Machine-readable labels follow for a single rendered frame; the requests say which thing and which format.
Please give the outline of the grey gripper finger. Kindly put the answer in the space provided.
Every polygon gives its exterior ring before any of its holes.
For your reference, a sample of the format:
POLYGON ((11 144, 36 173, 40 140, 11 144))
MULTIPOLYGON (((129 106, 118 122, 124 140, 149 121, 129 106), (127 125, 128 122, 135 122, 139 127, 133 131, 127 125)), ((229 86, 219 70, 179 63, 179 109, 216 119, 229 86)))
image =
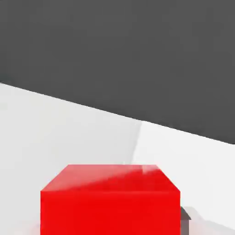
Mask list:
POLYGON ((180 235, 235 235, 235 230, 205 220, 193 207, 181 207, 180 235))

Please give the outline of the small red cube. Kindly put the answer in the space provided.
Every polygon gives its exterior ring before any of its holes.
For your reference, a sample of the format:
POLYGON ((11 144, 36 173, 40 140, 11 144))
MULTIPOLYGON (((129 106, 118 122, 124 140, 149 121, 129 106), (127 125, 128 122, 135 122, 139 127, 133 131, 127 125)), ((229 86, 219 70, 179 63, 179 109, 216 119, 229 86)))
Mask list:
POLYGON ((40 235, 180 235, 180 191, 156 165, 68 165, 40 192, 40 235))

